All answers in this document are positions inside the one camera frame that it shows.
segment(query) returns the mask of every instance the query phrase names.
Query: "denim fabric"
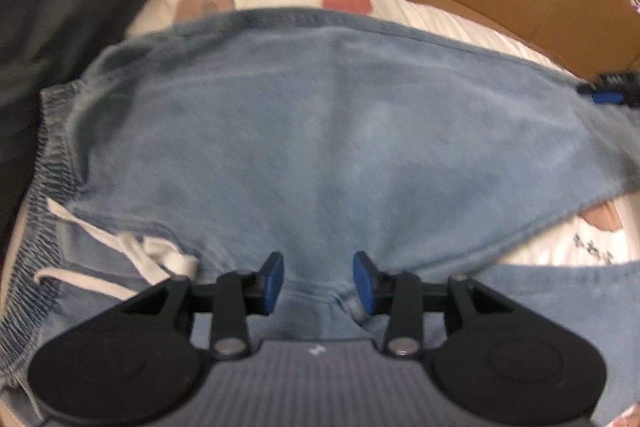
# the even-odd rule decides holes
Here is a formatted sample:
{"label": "denim fabric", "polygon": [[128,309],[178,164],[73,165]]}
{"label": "denim fabric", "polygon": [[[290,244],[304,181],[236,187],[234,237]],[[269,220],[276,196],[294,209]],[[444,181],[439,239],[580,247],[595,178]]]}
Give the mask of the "denim fabric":
{"label": "denim fabric", "polygon": [[[123,255],[57,222],[45,197],[109,232],[175,241],[199,258],[202,282],[283,252],[276,314],[251,321],[259,340],[374,331],[375,321],[361,328],[347,312],[357,250],[383,269],[443,280],[490,267],[561,219],[640,188],[638,130],[617,108],[577,96],[571,77],[320,10],[233,12],[124,42],[80,80],[44,90],[42,103],[27,231],[0,323],[0,368],[14,385],[24,384],[37,346],[114,304],[38,286],[37,269],[145,287]],[[573,291],[571,305],[550,311],[577,331],[600,323],[596,314],[574,323],[583,306],[620,324],[625,305],[637,314],[636,264],[633,276],[591,291],[554,282],[562,269],[536,286],[528,270],[495,275],[495,286],[516,296],[526,288],[523,300],[541,308]],[[595,280],[613,273],[592,270]],[[636,331],[618,331],[628,331],[625,360],[637,368],[637,319],[630,324]]]}

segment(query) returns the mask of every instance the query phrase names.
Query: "drawstring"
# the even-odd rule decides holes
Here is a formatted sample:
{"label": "drawstring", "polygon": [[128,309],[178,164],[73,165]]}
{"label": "drawstring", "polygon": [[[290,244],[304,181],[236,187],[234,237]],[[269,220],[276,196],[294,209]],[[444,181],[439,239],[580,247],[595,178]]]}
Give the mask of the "drawstring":
{"label": "drawstring", "polygon": [[[119,251],[127,256],[140,275],[150,285],[156,285],[165,279],[169,279],[172,274],[183,275],[191,280],[195,279],[198,260],[193,255],[183,254],[178,246],[171,241],[161,237],[145,236],[142,243],[140,243],[130,232],[121,232],[114,235],[106,230],[99,229],[95,225],[74,216],[64,206],[50,198],[47,198],[47,205],[49,212],[54,216],[68,223],[79,225],[96,241],[106,245],[111,250]],[[34,274],[33,279],[36,283],[40,283],[46,277],[120,300],[129,299],[138,293],[119,284],[63,268],[42,268]]]}

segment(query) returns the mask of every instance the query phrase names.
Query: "black round disc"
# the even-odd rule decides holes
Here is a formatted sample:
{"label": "black round disc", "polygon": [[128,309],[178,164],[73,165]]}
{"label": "black round disc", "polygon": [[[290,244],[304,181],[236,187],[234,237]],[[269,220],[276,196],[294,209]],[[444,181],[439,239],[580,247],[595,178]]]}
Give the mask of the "black round disc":
{"label": "black round disc", "polygon": [[185,398],[200,357],[172,331],[109,335],[71,333],[45,344],[29,383],[52,415],[78,425],[151,420]]}
{"label": "black round disc", "polygon": [[434,358],[441,390],[463,409],[510,425],[554,425],[590,414],[606,381],[600,354],[561,328],[462,328]]}

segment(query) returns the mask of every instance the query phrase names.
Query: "white bedding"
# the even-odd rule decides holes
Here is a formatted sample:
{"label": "white bedding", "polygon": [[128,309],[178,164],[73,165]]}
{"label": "white bedding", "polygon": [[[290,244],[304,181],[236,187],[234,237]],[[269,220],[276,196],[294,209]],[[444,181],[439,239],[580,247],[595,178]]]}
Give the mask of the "white bedding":
{"label": "white bedding", "polygon": [[[129,36],[161,30],[180,20],[212,12],[261,7],[307,6],[368,15],[432,32],[560,70],[521,42],[443,10],[405,0],[148,0],[131,23]],[[526,265],[595,266],[640,259],[640,196],[614,202],[622,227],[601,230],[579,216],[547,230],[505,255],[501,262]]]}

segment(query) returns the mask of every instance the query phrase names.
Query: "metal screw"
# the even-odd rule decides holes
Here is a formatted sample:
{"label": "metal screw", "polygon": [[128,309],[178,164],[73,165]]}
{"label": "metal screw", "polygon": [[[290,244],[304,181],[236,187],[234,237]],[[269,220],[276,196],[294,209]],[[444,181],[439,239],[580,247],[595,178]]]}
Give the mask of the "metal screw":
{"label": "metal screw", "polygon": [[410,357],[420,351],[420,344],[409,337],[398,337],[386,344],[388,350],[398,357]]}
{"label": "metal screw", "polygon": [[219,352],[224,357],[232,357],[239,355],[246,349],[246,344],[241,339],[236,337],[228,337],[226,339],[220,339],[213,345],[213,349]]}

